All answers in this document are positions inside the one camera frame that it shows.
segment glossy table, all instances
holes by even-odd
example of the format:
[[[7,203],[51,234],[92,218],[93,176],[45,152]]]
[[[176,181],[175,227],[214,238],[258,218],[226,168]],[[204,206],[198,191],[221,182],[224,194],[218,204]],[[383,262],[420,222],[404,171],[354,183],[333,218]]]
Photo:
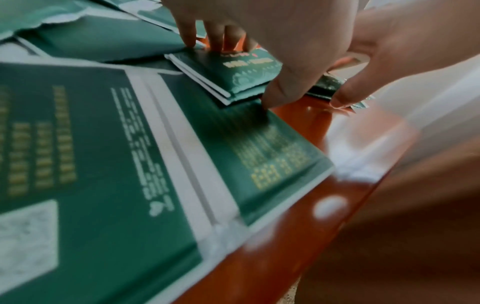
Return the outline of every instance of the glossy table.
[[[276,303],[315,261],[417,132],[380,107],[354,113],[311,97],[273,111],[319,147],[336,173],[229,255],[175,303]]]

